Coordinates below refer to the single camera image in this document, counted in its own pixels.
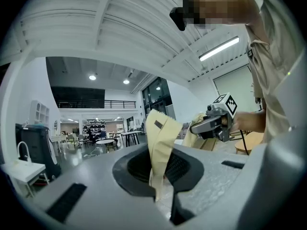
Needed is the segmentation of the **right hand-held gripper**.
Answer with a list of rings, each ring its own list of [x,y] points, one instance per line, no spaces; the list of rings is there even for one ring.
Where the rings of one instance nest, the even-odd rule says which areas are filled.
[[[236,111],[237,104],[232,95],[230,93],[222,94],[207,106],[203,120],[193,124],[190,131],[203,139],[217,138],[226,142],[229,140]]]

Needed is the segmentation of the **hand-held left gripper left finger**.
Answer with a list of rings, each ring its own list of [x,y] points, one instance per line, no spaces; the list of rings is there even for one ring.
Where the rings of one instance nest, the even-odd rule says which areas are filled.
[[[155,197],[155,189],[149,185],[151,169],[148,149],[139,149],[117,160],[112,173],[117,184],[128,194]]]

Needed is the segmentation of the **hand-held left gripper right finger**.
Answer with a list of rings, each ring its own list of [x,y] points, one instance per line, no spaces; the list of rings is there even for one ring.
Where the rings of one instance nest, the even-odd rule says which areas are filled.
[[[165,175],[173,187],[173,199],[170,221],[180,225],[195,216],[182,207],[178,193],[192,190],[204,173],[203,164],[196,158],[174,149],[170,155]]]

